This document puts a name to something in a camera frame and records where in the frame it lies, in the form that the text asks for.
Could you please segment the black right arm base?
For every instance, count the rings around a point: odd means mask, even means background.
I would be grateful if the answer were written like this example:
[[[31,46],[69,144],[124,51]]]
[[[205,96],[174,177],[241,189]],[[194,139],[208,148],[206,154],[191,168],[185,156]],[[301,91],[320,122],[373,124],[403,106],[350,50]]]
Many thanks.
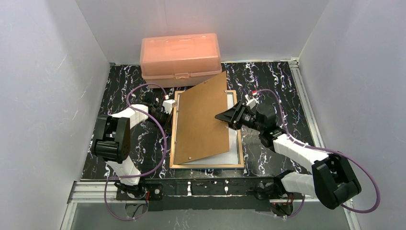
[[[297,210],[294,210],[293,202],[295,201],[295,192],[287,192],[281,184],[271,183],[258,183],[252,189],[254,196],[258,200],[269,200],[271,204],[271,212],[274,216],[287,219],[295,217],[302,210],[305,202],[305,196],[300,195],[301,203]]]

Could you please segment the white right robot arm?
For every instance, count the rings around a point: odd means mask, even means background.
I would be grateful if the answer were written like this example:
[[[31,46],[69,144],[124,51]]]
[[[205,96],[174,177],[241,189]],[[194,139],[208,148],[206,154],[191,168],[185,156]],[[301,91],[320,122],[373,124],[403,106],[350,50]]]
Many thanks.
[[[230,109],[215,115],[215,118],[226,122],[233,130],[248,127],[258,131],[263,146],[290,158],[309,171],[309,174],[300,174],[287,170],[275,176],[270,188],[273,195],[301,193],[316,197],[325,207],[335,209],[362,191],[346,158],[292,140],[277,125],[275,112],[265,105],[258,105],[253,112],[244,102],[239,101]]]

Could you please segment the brown cardboard backing board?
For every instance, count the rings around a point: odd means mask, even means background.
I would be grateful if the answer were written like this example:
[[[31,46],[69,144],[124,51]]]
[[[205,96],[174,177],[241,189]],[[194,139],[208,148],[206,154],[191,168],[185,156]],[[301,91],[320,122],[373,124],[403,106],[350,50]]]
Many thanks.
[[[227,77],[222,72],[179,95],[174,163],[228,152],[229,131],[215,118],[227,110]]]

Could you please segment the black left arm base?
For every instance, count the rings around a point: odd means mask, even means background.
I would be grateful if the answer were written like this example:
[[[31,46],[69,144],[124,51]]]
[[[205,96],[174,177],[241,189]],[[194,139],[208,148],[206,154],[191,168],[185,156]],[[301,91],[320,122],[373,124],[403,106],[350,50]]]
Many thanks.
[[[146,213],[150,201],[159,201],[163,198],[161,184],[141,182],[138,185],[125,185],[115,182],[114,186],[117,188],[116,199],[125,202],[125,208],[130,208],[128,215],[132,218]]]

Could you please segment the blue wooden picture frame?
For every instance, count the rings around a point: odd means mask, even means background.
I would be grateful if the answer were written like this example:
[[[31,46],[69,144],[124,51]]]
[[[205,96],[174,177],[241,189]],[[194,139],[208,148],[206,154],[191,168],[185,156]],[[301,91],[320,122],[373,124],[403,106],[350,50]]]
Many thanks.
[[[171,149],[169,154],[169,168],[176,170],[186,169],[242,169],[244,168],[244,157],[242,150],[241,132],[229,129],[230,151],[216,154],[199,160],[175,164],[175,145],[178,112],[173,110]]]

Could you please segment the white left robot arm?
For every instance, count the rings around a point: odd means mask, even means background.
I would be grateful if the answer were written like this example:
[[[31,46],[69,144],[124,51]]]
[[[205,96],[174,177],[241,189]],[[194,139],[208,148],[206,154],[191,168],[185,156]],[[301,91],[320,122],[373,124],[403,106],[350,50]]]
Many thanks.
[[[149,92],[140,103],[132,104],[112,115],[99,115],[91,145],[92,154],[112,167],[121,184],[138,185],[141,172],[129,156],[130,131],[144,121],[157,121],[162,128],[169,126],[172,110],[176,106],[177,102],[167,95],[160,100],[154,93]]]

